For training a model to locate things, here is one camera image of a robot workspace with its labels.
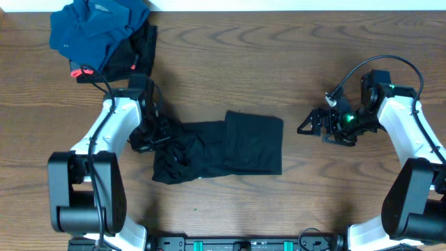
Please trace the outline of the blue polo shirt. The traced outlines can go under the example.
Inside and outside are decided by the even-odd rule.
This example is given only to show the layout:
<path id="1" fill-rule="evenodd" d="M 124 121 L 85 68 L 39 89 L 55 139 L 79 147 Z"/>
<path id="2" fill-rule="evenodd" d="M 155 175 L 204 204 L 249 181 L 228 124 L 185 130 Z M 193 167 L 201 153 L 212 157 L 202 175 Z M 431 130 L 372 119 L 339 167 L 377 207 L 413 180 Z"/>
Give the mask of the blue polo shirt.
<path id="1" fill-rule="evenodd" d="M 102 70 L 149 13 L 142 0 L 74 0 L 51 14 L 49 46 L 78 65 Z"/>

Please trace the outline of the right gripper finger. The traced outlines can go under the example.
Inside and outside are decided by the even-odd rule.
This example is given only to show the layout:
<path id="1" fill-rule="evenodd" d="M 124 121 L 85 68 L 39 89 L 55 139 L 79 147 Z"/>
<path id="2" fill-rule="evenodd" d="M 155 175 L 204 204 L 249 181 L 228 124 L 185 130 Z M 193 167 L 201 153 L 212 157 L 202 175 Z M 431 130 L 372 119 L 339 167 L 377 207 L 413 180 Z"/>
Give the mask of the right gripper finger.
<path id="1" fill-rule="evenodd" d="M 297 133 L 300 135 L 315 135 L 314 116 L 311 112 L 307 118 L 298 126 Z"/>
<path id="2" fill-rule="evenodd" d="M 345 138 L 342 135 L 335 135 L 332 133 L 326 134 L 322 137 L 322 142 L 328 143 L 328 144 L 334 144 L 339 146 L 355 146 L 356 141 L 350 140 L 348 138 Z"/>

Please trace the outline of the black t-shirt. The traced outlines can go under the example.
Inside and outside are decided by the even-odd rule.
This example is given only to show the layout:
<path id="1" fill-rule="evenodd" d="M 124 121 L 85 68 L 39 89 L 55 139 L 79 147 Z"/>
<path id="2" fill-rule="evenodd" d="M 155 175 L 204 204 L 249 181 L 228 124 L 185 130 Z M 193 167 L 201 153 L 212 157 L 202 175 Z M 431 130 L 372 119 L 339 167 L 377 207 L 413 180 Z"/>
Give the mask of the black t-shirt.
<path id="1" fill-rule="evenodd" d="M 230 175 L 280 175 L 284 122 L 228 111 L 223 121 L 171 122 L 155 151 L 152 180 L 167 185 Z"/>

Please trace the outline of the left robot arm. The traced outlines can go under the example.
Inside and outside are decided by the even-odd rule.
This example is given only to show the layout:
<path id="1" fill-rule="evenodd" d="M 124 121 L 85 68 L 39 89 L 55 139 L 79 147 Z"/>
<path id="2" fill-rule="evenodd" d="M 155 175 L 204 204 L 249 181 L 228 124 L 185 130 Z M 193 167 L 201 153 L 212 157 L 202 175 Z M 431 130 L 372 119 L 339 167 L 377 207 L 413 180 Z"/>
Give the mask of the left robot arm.
<path id="1" fill-rule="evenodd" d="M 147 228 L 127 214 L 118 165 L 125 145 L 143 153 L 168 142 L 158 86 L 112 89 L 87 134 L 69 151 L 48 160 L 50 222 L 70 234 L 69 250 L 151 250 Z"/>

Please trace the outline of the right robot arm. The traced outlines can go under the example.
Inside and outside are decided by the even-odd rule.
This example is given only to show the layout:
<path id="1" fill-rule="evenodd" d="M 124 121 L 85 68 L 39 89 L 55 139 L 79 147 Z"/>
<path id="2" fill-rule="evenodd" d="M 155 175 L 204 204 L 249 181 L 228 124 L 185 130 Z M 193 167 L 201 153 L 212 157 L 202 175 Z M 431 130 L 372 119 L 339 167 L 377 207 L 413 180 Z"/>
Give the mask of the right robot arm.
<path id="1" fill-rule="evenodd" d="M 348 228 L 345 250 L 391 250 L 445 242 L 445 150 L 427 123 L 413 88 L 389 83 L 364 84 L 362 107 L 355 111 L 313 109 L 297 132 L 323 141 L 355 146 L 364 132 L 384 130 L 401 171 L 384 199 L 379 216 Z"/>

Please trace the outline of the black folded garment red trim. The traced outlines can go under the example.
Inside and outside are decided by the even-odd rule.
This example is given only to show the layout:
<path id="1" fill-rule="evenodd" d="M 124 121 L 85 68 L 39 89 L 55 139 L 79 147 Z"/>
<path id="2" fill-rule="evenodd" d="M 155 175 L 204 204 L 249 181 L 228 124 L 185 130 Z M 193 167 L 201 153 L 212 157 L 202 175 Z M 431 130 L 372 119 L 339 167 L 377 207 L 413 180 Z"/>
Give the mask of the black folded garment red trim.
<path id="1" fill-rule="evenodd" d="M 70 75 L 80 84 L 115 82 L 132 73 L 150 75 L 155 58 L 157 27 L 146 20 L 129 38 L 122 40 L 102 70 L 70 62 Z"/>

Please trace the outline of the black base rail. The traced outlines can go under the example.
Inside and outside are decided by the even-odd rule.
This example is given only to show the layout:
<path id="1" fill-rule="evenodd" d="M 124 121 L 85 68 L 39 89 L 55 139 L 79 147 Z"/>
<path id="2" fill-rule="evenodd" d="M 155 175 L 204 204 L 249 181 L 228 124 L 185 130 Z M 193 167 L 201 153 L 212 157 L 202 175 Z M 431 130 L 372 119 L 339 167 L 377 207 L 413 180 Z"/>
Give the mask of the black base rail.
<path id="1" fill-rule="evenodd" d="M 143 247 L 152 251 L 345 251 L 340 235 L 305 234 L 298 238 L 183 238 L 159 237 Z"/>

